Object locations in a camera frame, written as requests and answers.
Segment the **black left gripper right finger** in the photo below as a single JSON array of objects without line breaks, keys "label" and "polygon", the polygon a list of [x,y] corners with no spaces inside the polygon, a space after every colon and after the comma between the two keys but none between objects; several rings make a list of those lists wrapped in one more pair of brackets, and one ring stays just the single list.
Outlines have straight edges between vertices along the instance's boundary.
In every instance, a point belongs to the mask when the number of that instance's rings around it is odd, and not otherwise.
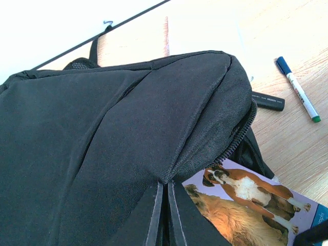
[{"label": "black left gripper right finger", "polygon": [[171,245],[188,245],[183,225],[183,209],[189,197],[182,184],[168,183],[169,235]]}]

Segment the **dog picture book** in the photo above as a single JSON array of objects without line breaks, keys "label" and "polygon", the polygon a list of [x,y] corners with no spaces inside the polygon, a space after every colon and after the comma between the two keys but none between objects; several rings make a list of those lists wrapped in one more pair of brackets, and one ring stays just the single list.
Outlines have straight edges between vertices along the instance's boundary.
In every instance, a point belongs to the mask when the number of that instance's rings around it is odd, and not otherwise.
[{"label": "dog picture book", "polygon": [[294,245],[327,222],[327,207],[228,159],[182,185],[231,245]]}]

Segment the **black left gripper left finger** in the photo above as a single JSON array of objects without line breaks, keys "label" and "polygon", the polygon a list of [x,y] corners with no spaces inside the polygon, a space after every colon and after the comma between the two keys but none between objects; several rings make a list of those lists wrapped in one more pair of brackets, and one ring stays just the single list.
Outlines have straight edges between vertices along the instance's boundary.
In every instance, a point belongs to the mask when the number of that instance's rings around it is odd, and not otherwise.
[{"label": "black left gripper left finger", "polygon": [[149,223],[148,233],[145,240],[145,245],[156,245],[157,235],[159,229],[159,222],[161,216],[161,205],[163,197],[163,185],[158,183],[156,188],[156,195],[154,199],[154,206],[151,213],[151,219]]}]

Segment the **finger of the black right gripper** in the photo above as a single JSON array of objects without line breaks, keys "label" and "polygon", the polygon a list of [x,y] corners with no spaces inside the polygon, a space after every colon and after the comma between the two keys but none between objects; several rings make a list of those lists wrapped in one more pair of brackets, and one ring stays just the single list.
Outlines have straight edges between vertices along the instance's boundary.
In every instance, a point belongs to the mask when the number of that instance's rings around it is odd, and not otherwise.
[{"label": "finger of the black right gripper", "polygon": [[314,245],[325,240],[327,240],[327,224],[319,224],[297,235],[294,245]]}]

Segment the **black student backpack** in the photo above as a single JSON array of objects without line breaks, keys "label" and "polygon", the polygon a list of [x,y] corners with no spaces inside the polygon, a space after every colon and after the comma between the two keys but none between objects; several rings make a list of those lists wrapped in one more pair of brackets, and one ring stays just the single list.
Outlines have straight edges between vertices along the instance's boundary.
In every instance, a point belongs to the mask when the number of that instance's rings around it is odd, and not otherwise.
[{"label": "black student backpack", "polygon": [[[28,70],[1,85],[1,245],[171,245],[168,183],[230,157],[268,178],[257,107],[222,51],[100,67]],[[227,245],[188,199],[188,245]]]}]

